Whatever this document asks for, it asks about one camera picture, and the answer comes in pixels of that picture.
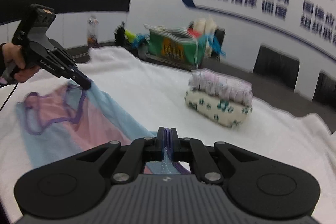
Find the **person's left hand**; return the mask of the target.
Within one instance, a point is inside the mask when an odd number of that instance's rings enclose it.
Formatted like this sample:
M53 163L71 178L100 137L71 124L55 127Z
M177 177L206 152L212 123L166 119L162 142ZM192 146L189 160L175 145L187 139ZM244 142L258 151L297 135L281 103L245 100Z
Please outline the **person's left hand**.
M14 79L19 83L24 83L38 73L40 67L35 65L31 68L25 68L25 61L22 55L22 46L16 46L13 43L5 43L2 45L2 55L5 65L14 62L20 69L15 73Z

